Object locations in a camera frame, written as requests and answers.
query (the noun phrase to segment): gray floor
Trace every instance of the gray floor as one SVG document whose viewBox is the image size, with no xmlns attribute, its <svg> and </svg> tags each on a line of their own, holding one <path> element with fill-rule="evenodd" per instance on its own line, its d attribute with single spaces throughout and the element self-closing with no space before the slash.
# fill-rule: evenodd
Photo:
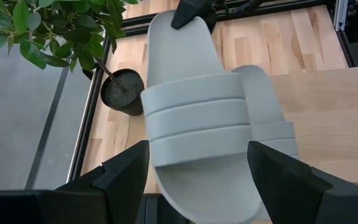
<svg viewBox="0 0 358 224">
<path fill-rule="evenodd" d="M 0 190 L 24 189 L 39 145 L 61 68 L 41 70 L 15 45 L 0 50 Z M 65 183 L 90 81 L 79 67 L 69 72 L 35 187 Z"/>
</svg>

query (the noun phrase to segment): butcher block tabletop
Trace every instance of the butcher block tabletop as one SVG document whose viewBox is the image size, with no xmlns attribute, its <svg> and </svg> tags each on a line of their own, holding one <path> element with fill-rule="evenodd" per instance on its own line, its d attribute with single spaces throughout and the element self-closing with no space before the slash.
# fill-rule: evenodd
<svg viewBox="0 0 358 224">
<path fill-rule="evenodd" d="M 301 160 L 358 184 L 358 67 L 347 68 L 326 7 L 220 22 L 212 38 L 225 69 L 254 64 L 268 73 Z M 107 67 L 134 69 L 146 83 L 147 36 L 117 46 Z M 143 115 L 110 110 L 99 97 L 82 174 L 143 139 Z M 145 193 L 152 192 L 159 189 L 149 168 Z"/>
</svg>

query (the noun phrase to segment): slide sandal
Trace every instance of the slide sandal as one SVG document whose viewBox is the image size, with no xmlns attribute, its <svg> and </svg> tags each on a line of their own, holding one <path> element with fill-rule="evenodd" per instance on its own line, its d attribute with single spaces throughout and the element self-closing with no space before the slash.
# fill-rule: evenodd
<svg viewBox="0 0 358 224">
<path fill-rule="evenodd" d="M 163 12 L 150 24 L 148 89 L 141 94 L 158 186 L 172 207 L 196 223 L 249 223 L 262 201 L 247 162 L 248 142 L 295 156 L 287 141 L 295 138 L 293 127 L 273 90 L 253 93 L 257 88 L 243 72 L 257 67 L 223 70 L 204 21 L 196 17 L 175 30 L 173 15 Z M 267 81 L 263 86 L 271 89 Z M 250 110 L 248 101 L 256 108 Z M 273 114 L 263 111 L 271 101 Z"/>
</svg>

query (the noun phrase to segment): black pot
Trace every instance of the black pot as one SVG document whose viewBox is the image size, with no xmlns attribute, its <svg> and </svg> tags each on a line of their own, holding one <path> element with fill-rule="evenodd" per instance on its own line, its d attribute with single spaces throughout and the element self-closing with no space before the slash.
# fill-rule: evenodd
<svg viewBox="0 0 358 224">
<path fill-rule="evenodd" d="M 100 90 L 102 102 L 111 109 L 128 115 L 141 115 L 143 106 L 140 93 L 144 90 L 144 84 L 140 75 L 135 70 L 127 68 L 118 70 L 113 75 L 121 87 L 107 78 Z"/>
</svg>

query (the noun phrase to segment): wooden surface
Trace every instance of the wooden surface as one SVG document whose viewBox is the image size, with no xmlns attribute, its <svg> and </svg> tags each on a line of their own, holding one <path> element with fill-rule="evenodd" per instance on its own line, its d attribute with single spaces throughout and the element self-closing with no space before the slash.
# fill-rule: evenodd
<svg viewBox="0 0 358 224">
<path fill-rule="evenodd" d="M 213 40 L 225 69 L 255 64 L 278 75 L 272 77 L 277 98 L 295 124 L 305 162 L 358 183 L 358 68 L 343 70 L 347 65 L 325 6 L 220 22 Z M 145 82 L 147 36 L 117 44 L 107 66 L 137 70 Z M 82 173 L 141 139 L 147 139 L 143 116 L 110 110 L 99 98 Z M 158 192 L 151 169 L 145 192 Z"/>
<path fill-rule="evenodd" d="M 128 4 L 127 9 L 122 16 L 124 19 L 129 19 L 137 16 L 144 16 L 148 14 L 164 12 L 178 7 L 179 0 L 146 0 L 141 1 L 136 5 Z"/>
</svg>

